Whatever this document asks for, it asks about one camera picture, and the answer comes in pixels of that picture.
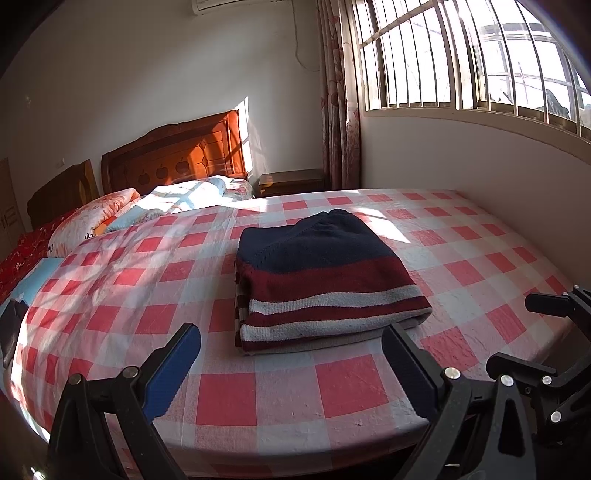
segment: floral curtain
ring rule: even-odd
[[[324,174],[332,190],[361,187],[357,75],[344,0],[316,0]]]

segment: folded sweater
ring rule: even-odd
[[[246,228],[236,255],[236,346],[300,351],[425,321],[431,306],[394,252],[355,215]]]

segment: red and white checkered sheet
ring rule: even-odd
[[[47,430],[66,379],[141,365],[183,322],[202,350],[160,435],[188,475],[283,476],[334,469],[409,445],[413,412],[380,340],[243,356],[234,347],[233,262],[247,226],[343,208],[401,258],[433,306],[411,337],[442,366],[487,378],[489,355],[543,358],[569,319],[528,313],[532,290],[571,287],[540,252],[455,192],[361,190],[247,200],[164,216],[90,239],[35,298],[12,370],[17,399]],[[109,417],[124,465],[133,468]]]

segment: window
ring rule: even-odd
[[[516,0],[352,0],[366,109],[482,109],[591,140],[591,96]]]

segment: white wall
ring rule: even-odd
[[[299,56],[317,70],[314,0],[295,0]],[[320,167],[320,79],[296,61],[288,1],[196,17],[190,0],[66,0],[0,79],[0,158],[19,208],[65,165],[248,97],[252,179]]]
[[[450,120],[362,115],[363,186],[456,189],[591,287],[591,166],[549,145]]]

